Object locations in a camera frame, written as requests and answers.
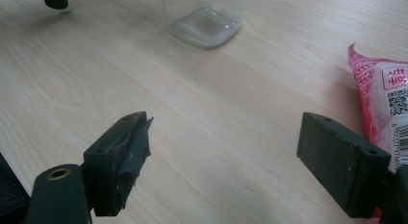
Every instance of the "pink and white packaging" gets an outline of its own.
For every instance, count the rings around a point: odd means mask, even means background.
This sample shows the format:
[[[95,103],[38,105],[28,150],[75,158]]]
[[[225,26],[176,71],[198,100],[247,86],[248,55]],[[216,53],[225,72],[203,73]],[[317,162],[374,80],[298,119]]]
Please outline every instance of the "pink and white packaging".
[[[392,155],[393,172],[408,164],[408,62],[367,58],[348,47],[366,138]]]

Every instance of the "wooden table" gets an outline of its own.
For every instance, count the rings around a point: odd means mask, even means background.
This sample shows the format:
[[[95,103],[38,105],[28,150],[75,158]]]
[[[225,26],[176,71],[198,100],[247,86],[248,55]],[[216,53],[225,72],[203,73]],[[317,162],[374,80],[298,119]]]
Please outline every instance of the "wooden table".
[[[303,112],[363,133],[346,49],[408,60],[408,0],[249,0],[213,50],[166,30],[161,0],[0,0],[0,151],[31,192],[147,111],[152,156],[127,208],[94,223],[365,223],[296,157]]]

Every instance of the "plastic wrapper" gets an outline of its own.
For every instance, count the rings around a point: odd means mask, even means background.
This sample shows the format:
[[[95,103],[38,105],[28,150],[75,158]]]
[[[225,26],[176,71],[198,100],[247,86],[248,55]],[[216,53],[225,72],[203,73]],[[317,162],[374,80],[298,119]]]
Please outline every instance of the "plastic wrapper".
[[[348,48],[366,138],[392,155],[389,169],[408,164],[408,62],[367,58]]]

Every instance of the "table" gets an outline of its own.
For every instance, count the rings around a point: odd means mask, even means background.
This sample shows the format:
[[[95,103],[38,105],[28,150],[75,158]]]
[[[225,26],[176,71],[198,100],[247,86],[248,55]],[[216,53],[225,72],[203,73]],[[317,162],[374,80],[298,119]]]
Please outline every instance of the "table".
[[[365,223],[296,157],[303,112],[363,134],[346,49],[408,60],[408,0],[249,0],[203,50],[166,30],[161,0],[0,0],[0,151],[28,192],[147,111],[152,156],[126,209],[94,223]]]

